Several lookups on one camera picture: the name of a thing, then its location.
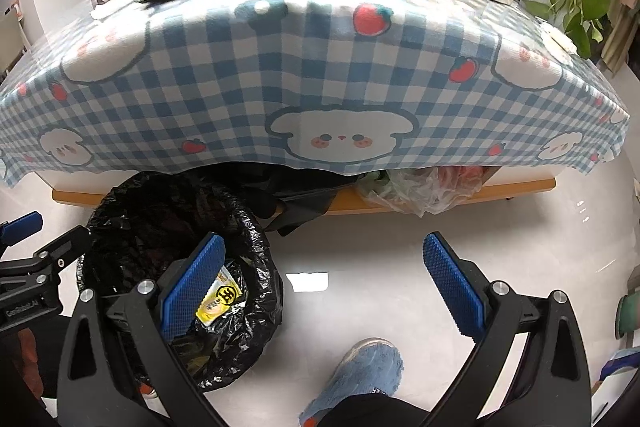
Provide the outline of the blue checkered cartoon tablecloth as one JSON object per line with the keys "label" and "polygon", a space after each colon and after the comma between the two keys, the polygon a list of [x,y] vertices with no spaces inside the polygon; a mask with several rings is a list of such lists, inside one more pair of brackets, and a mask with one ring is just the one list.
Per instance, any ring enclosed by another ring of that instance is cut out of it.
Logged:
{"label": "blue checkered cartoon tablecloth", "polygon": [[617,156],[629,115],[553,27],[491,0],[132,0],[1,88],[1,178],[223,161],[357,174]]}

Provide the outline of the black trouser leg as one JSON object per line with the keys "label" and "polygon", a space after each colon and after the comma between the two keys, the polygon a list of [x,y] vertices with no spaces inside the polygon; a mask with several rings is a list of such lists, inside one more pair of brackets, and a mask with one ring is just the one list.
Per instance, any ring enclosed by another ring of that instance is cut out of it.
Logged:
{"label": "black trouser leg", "polygon": [[421,426],[428,412],[382,393],[351,395],[331,410],[322,412],[319,427]]}

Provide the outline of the blue fuzzy slipper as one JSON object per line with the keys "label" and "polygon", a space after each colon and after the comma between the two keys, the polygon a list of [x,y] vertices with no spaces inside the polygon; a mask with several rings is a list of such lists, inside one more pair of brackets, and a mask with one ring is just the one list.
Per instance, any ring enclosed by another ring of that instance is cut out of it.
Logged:
{"label": "blue fuzzy slipper", "polygon": [[338,403],[355,395],[392,397],[403,371],[404,361],[393,343],[376,337],[361,340],[345,353],[322,392],[300,413],[299,425],[317,426]]}

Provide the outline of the clear plastic bag under table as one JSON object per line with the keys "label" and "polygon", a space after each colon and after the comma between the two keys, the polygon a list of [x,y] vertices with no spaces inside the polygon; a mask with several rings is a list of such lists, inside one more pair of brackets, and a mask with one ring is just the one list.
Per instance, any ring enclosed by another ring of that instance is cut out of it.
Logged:
{"label": "clear plastic bag under table", "polygon": [[490,176],[485,167],[430,167],[370,172],[356,183],[369,205],[408,215],[438,215],[477,194]]}

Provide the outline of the yellow snack wrapper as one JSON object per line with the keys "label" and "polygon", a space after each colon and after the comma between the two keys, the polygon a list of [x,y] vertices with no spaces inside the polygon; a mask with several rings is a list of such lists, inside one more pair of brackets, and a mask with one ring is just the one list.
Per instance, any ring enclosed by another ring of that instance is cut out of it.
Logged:
{"label": "yellow snack wrapper", "polygon": [[241,296],[239,284],[228,269],[222,267],[212,285],[209,286],[195,316],[204,326],[212,325],[218,317],[229,311]]}

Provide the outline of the black lined trash bin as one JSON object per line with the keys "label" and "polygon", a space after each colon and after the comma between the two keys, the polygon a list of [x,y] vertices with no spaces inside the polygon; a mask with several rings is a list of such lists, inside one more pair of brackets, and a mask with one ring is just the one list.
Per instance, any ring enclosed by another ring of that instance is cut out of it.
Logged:
{"label": "black lined trash bin", "polygon": [[157,283],[160,333],[204,391],[240,378],[281,324],[283,283],[264,231],[204,174],[140,172],[101,200],[87,229],[79,289],[111,297]]}

